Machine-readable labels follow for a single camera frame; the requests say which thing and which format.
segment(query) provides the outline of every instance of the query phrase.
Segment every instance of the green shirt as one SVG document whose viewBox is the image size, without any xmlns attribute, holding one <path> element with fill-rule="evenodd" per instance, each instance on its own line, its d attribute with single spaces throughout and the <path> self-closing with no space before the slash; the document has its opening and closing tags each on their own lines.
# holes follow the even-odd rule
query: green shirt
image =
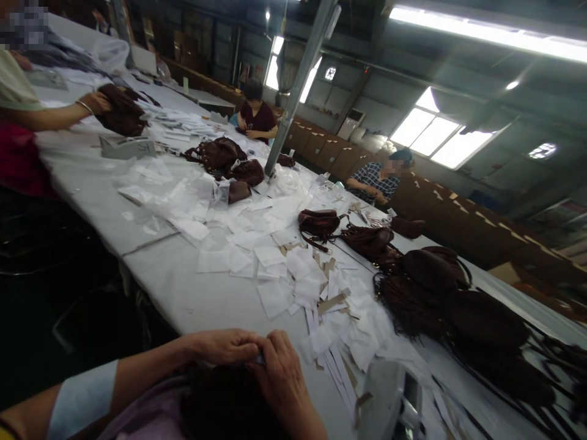
<svg viewBox="0 0 587 440">
<path fill-rule="evenodd" d="M 21 111 L 45 109 L 16 60 L 3 49 L 0 49 L 0 108 Z"/>
</svg>

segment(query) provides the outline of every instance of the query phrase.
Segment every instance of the ceiling light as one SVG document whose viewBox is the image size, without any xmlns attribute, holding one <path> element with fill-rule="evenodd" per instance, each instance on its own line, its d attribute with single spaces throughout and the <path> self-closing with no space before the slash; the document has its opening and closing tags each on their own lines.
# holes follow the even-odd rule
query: ceiling light
<svg viewBox="0 0 587 440">
<path fill-rule="evenodd" d="M 555 144 L 542 144 L 528 153 L 532 159 L 546 159 L 556 151 Z"/>
<path fill-rule="evenodd" d="M 587 63 L 587 42 L 556 37 L 525 29 L 500 26 L 482 21 L 464 21 L 464 17 L 396 6 L 390 18 L 448 34 L 483 40 L 518 50 Z"/>
</svg>

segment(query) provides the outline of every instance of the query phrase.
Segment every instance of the worker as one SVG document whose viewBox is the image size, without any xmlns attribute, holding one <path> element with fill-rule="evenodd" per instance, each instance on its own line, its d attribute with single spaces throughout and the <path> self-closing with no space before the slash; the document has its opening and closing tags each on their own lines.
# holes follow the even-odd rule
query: worker
<svg viewBox="0 0 587 440">
<path fill-rule="evenodd" d="M 101 34 L 110 35 L 115 39 L 120 38 L 116 29 L 114 29 L 108 20 L 106 20 L 106 17 L 109 17 L 109 14 L 106 13 L 106 10 L 98 2 L 95 2 L 92 6 L 92 15 L 96 19 L 96 31 Z"/>
<path fill-rule="evenodd" d="M 43 26 L 47 26 L 45 11 L 26 3 L 0 0 L 0 25 L 11 29 L 2 33 L 7 49 L 0 49 L 0 186 L 28 196 L 55 198 L 48 173 L 39 160 L 34 132 L 66 130 L 88 116 L 110 111 L 111 106 L 101 93 L 89 93 L 61 108 L 46 109 L 39 102 L 8 50 L 43 43 L 39 38 Z M 18 12 L 24 13 L 25 8 L 28 18 L 20 24 Z"/>
<path fill-rule="evenodd" d="M 277 136 L 277 121 L 271 107 L 263 101 L 263 84 L 257 78 L 245 83 L 245 103 L 238 112 L 238 127 L 249 139 L 258 139 L 269 145 Z"/>
<path fill-rule="evenodd" d="M 261 353 L 265 365 L 253 362 Z M 257 389 L 265 399 L 263 405 L 270 408 L 258 412 L 263 412 L 265 417 L 276 417 L 275 424 L 285 431 L 279 438 L 326 440 L 326 429 L 310 400 L 300 360 L 287 334 L 275 330 L 263 338 L 242 329 L 185 335 L 70 378 L 0 413 L 0 439 L 65 440 L 72 436 L 89 438 L 90 433 L 99 440 L 260 438 L 248 430 L 258 433 L 263 429 L 259 426 L 265 422 L 262 414 L 251 414 L 241 426 L 234 426 L 238 412 L 251 412 L 245 406 L 247 402 L 240 408 L 231 403 L 243 397 L 242 389 L 192 387 L 191 395 L 186 396 L 190 390 L 185 385 L 184 392 L 177 392 L 181 378 L 159 383 L 192 362 L 245 363 L 253 383 L 257 379 Z M 198 401 L 198 395 L 194 394 L 198 391 L 203 401 Z M 194 399 L 199 414 L 186 411 Z"/>
<path fill-rule="evenodd" d="M 159 44 L 155 40 L 149 40 L 149 44 L 155 53 L 155 62 L 157 63 L 157 73 L 159 74 L 159 77 L 164 83 L 170 84 L 172 81 L 171 72 L 169 71 L 167 63 L 161 59 L 161 49 Z"/>
<path fill-rule="evenodd" d="M 349 192 L 370 205 L 386 205 L 414 163 L 407 148 L 394 152 L 384 164 L 369 162 L 347 180 Z"/>
</svg>

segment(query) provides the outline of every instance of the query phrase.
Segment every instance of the bracelet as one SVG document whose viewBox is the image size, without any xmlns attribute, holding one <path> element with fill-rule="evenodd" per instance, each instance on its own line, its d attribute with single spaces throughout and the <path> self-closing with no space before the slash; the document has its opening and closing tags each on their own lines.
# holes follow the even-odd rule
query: bracelet
<svg viewBox="0 0 587 440">
<path fill-rule="evenodd" d="M 82 101 L 75 101 L 75 103 L 84 106 L 90 112 L 90 114 L 94 116 L 94 112 L 90 107 L 87 106 L 87 104 L 84 104 Z"/>
</svg>

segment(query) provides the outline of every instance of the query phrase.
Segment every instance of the hand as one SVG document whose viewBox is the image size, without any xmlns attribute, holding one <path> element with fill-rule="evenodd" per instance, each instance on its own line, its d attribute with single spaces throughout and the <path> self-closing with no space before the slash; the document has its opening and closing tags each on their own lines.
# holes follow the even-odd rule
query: hand
<svg viewBox="0 0 587 440">
<path fill-rule="evenodd" d="M 257 380 L 265 400 L 293 440 L 326 439 L 326 429 L 318 415 L 301 372 L 300 358 L 283 330 L 274 330 L 259 346 L 266 367 L 247 364 Z"/>
<path fill-rule="evenodd" d="M 12 55 L 12 57 L 15 59 L 15 61 L 17 62 L 18 66 L 25 71 L 29 71 L 32 70 L 32 64 L 31 61 L 29 61 L 29 59 L 24 56 L 21 55 L 20 53 L 16 52 L 16 51 L 10 51 L 10 54 Z"/>
<path fill-rule="evenodd" d="M 242 329 L 203 331 L 185 338 L 197 359 L 214 365 L 249 362 L 260 353 L 259 336 Z"/>
<path fill-rule="evenodd" d="M 112 111 L 110 101 L 108 101 L 106 95 L 100 92 L 89 93 L 81 97 L 79 100 L 88 107 L 90 107 L 95 115 L 101 115 L 103 113 L 108 113 L 109 111 Z"/>
<path fill-rule="evenodd" d="M 248 137 L 249 139 L 262 138 L 263 137 L 263 132 L 262 131 L 257 131 L 257 130 L 247 130 L 246 131 L 246 137 Z"/>
<path fill-rule="evenodd" d="M 364 191 L 373 197 L 377 197 L 377 193 L 379 193 L 379 191 L 377 191 L 375 188 L 369 185 L 367 185 L 367 188 L 365 188 Z"/>
</svg>

